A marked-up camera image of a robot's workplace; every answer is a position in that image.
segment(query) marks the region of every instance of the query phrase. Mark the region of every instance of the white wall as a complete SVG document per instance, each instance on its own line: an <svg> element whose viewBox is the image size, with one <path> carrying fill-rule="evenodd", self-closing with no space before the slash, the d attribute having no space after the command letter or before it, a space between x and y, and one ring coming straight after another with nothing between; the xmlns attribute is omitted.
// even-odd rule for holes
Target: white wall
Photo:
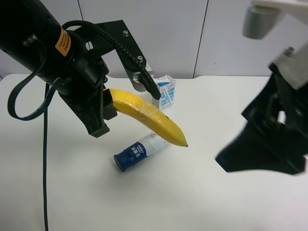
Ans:
<svg viewBox="0 0 308 231"><path fill-rule="evenodd" d="M206 0L80 0L84 20L123 19L156 77L192 78ZM110 76L126 74L116 53L104 59Z"/></svg>
<svg viewBox="0 0 308 231"><path fill-rule="evenodd" d="M242 36L251 0L209 0L195 77L200 75L268 76L268 64L284 48L299 48L308 28L286 15L263 40Z"/></svg>
<svg viewBox="0 0 308 231"><path fill-rule="evenodd" d="M80 20L77 0L40 0L60 24L70 20ZM29 73L29 70L0 50L0 75Z"/></svg>

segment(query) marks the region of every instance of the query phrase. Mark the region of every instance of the white table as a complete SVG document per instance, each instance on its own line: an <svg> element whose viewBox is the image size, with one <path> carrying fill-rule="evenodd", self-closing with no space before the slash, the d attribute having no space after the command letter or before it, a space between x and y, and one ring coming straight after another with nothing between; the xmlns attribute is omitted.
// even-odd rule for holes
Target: white table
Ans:
<svg viewBox="0 0 308 231"><path fill-rule="evenodd" d="M9 116L7 99L26 75L0 83L0 230L43 230L43 118ZM150 133L119 114L96 139L55 94L49 107L48 216L51 231L306 231L308 175L270 171L226 173L214 160L238 134L241 111L267 77L199 77L177 81L165 113L189 147L170 145L125 173L113 155ZM17 102L19 115L42 102L35 78ZM136 93L128 79L107 87ZM139 93L149 99L146 93Z"/></svg>

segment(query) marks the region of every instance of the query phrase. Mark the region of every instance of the black wire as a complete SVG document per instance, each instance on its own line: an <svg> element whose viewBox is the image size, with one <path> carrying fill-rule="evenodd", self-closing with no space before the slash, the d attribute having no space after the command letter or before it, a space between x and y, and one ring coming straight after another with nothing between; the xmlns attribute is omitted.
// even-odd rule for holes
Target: black wire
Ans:
<svg viewBox="0 0 308 231"><path fill-rule="evenodd" d="M45 98L49 92L49 85L46 83ZM48 128L48 109L44 111L44 135L43 135L43 200L44 200L44 225L45 231L48 231L48 216L47 216L47 128Z"/></svg>
<svg viewBox="0 0 308 231"><path fill-rule="evenodd" d="M35 118L39 117L42 113L44 113L44 111L47 109L47 107L51 103L52 97L53 97L57 87L59 85L65 83L65 82L69 81L67 79L57 78L53 82L50 90L47 92L47 95L46 95L46 97L44 99L44 102L38 107L38 109L36 111L34 111L33 113L31 113L30 115L27 115L25 117L19 117L16 114L15 104L16 104L16 99L17 99L18 94L24 88L24 86L27 83L29 83L33 79L33 77L43 68L43 66L46 63L46 57L47 57L46 47L45 47L45 45L40 40L37 39L37 42L38 42L38 44L40 46L40 49L39 49L39 57L40 57L39 68L36 69L34 72L32 72L27 78L25 78L23 81L21 81L19 84L17 84L14 87L14 89L12 90L12 92L11 92L11 94L9 96L9 100L8 100L8 111L9 111L9 114L13 118L19 119L19 120L23 120L23 121L29 121L29 120L35 119Z"/></svg>
<svg viewBox="0 0 308 231"><path fill-rule="evenodd" d="M129 61L131 61L137 69L139 69L141 75L139 77L140 83L142 83L145 87L145 89L157 100L160 99L160 92L154 83L154 80L150 76L150 74L147 72L147 70L139 63L139 61L121 44L119 43L113 36L111 36L107 31L103 30L101 27L87 22L87 21L70 21L63 24L63 28L67 29L71 26L86 26L88 28L91 28L92 30L95 30L98 34L103 36L108 42L110 42L117 51L121 52Z"/></svg>

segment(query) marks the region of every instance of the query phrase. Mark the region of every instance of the yellow banana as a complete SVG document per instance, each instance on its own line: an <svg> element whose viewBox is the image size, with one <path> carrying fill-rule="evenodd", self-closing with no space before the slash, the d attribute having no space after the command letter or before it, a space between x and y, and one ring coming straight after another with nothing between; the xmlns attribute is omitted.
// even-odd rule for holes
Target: yellow banana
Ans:
<svg viewBox="0 0 308 231"><path fill-rule="evenodd" d="M142 122L166 141L177 146L188 147L182 130L155 106L127 91L109 90L113 105L118 112Z"/></svg>

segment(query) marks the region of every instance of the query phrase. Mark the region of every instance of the white carton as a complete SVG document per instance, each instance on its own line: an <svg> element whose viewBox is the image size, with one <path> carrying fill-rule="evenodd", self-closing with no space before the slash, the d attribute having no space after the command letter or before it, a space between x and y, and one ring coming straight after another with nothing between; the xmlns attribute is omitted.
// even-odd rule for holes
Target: white carton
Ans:
<svg viewBox="0 0 308 231"><path fill-rule="evenodd" d="M154 82L157 84L162 97L159 100L152 98L152 104L159 110L164 110L173 105L175 79L170 76L155 78Z"/></svg>

